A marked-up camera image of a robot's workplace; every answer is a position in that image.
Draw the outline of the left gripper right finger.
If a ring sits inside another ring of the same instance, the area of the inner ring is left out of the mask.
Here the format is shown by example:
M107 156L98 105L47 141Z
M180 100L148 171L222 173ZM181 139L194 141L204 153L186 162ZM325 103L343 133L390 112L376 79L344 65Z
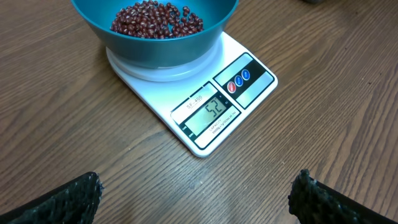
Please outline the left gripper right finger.
M288 201L301 224L397 224L312 178L307 169L292 182Z

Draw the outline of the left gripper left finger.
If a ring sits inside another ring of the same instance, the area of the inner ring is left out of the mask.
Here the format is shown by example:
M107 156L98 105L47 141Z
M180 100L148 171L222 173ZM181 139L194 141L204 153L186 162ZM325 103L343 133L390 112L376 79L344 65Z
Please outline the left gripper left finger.
M1 215L1 224L92 224L103 193L100 177L87 172Z

